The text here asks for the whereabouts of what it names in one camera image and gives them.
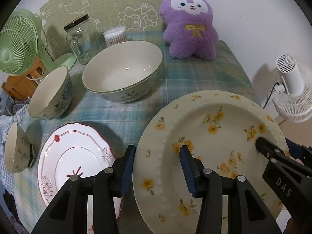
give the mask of small bowl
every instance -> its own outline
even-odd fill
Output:
[[[68,108],[73,92],[68,67],[60,66],[38,85],[29,103],[30,117],[55,119]]]
[[[130,102],[154,85],[163,61],[158,46],[146,41],[126,41],[99,52],[82,74],[84,87],[113,102]]]
[[[14,122],[5,142],[4,161],[9,173],[20,173],[32,165],[34,151],[26,133]]]

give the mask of stuffed animal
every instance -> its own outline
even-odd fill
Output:
[[[173,58],[196,55],[202,59],[216,56],[218,33],[213,28],[213,11],[205,0],[163,0],[160,15],[167,25],[163,39]]]

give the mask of plush toy leg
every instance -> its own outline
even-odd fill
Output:
[[[192,56],[195,51],[194,45],[186,45],[183,41],[173,41],[169,47],[169,54],[173,58],[186,59]]]
[[[216,56],[216,47],[214,44],[201,45],[197,48],[194,55],[204,60],[212,60]]]

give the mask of floral plate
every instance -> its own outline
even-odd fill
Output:
[[[94,176],[114,161],[110,146],[94,128],[80,123],[58,128],[47,139],[39,158],[38,183],[45,205],[71,175]],[[114,205],[119,217],[121,198],[114,198]],[[93,233],[93,195],[88,196],[87,228]]]
[[[161,109],[141,136],[133,168],[135,199],[152,232],[195,233],[202,200],[188,192],[178,156],[182,145],[221,176],[244,175],[277,216],[282,205],[262,179],[268,160],[256,151],[259,136],[289,155],[278,124],[260,106],[240,95],[200,91]],[[224,196],[224,234],[227,211]]]

